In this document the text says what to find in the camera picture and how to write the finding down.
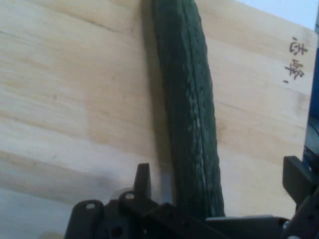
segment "cucumber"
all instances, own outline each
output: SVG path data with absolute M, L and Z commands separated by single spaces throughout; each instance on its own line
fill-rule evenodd
M 176 204 L 203 220 L 224 216 L 207 45 L 194 0 L 152 0 Z

